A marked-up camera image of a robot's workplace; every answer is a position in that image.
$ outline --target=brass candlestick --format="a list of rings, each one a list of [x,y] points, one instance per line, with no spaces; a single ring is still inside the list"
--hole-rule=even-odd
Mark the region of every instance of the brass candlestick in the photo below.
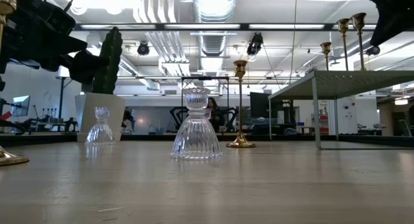
[[[329,71],[328,55],[331,52],[331,42],[321,43],[322,53],[325,55],[326,70]]]
[[[360,42],[361,71],[366,71],[364,66],[364,49],[362,48],[362,29],[365,26],[366,13],[354,14],[351,17],[352,24],[358,32],[358,41]]]
[[[241,99],[241,83],[243,81],[243,76],[246,73],[245,67],[247,65],[247,61],[244,60],[237,60],[234,62],[235,65],[235,75],[239,78],[239,97],[240,97],[240,108],[239,108],[239,133],[237,134],[237,138],[232,142],[226,144],[227,147],[233,148],[252,148],[256,147],[255,144],[249,143],[246,138],[245,134],[243,134],[243,113],[242,113],[242,99]]]
[[[3,27],[7,26],[6,16],[16,11],[17,0],[0,0],[0,50],[3,38]],[[0,166],[28,162],[28,157],[13,155],[0,146]]]
[[[341,19],[337,22],[338,24],[338,30],[342,33],[342,39],[343,39],[343,53],[345,54],[345,67],[348,71],[348,52],[347,52],[347,41],[346,41],[346,32],[348,31],[348,24],[349,19]]]
[[[0,0],[0,50],[3,38],[3,27],[7,26],[6,16],[16,11],[17,0]]]

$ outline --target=table surface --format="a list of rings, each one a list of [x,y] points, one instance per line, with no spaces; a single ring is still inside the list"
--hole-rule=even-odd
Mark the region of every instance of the table surface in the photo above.
[[[172,160],[172,142],[9,148],[30,162],[0,167],[0,223],[413,223],[413,150],[256,144],[218,161]]]

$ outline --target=monitor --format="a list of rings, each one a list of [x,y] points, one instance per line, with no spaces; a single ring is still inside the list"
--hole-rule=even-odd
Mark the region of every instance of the monitor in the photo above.
[[[30,95],[13,98],[12,111],[13,117],[25,117],[28,114]]]
[[[250,92],[250,116],[252,118],[269,117],[269,94]],[[283,111],[282,100],[271,100],[272,115],[277,116],[277,111]]]

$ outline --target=clear glass vase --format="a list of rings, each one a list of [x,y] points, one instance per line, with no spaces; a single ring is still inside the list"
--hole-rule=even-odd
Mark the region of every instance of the clear glass vase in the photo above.
[[[108,107],[96,107],[96,124],[89,130],[85,144],[88,146],[103,146],[114,143],[112,130],[108,125],[110,110]]]
[[[217,135],[208,120],[211,110],[206,109],[210,90],[197,87],[183,89],[182,92],[189,115],[175,137],[171,156],[176,159],[221,158]]]

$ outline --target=person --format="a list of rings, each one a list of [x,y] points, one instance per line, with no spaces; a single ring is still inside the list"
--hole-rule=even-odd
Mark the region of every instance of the person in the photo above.
[[[214,98],[209,97],[208,98],[208,109],[211,109],[211,117],[210,117],[210,123],[212,123],[212,126],[214,128],[215,132],[219,132],[220,126],[224,125],[224,116],[220,112],[220,108],[217,105],[217,102],[215,102]]]
[[[129,111],[124,111],[124,117],[122,119],[122,131],[121,134],[132,134],[133,128],[132,128],[132,121],[134,118],[132,117],[131,113]]]

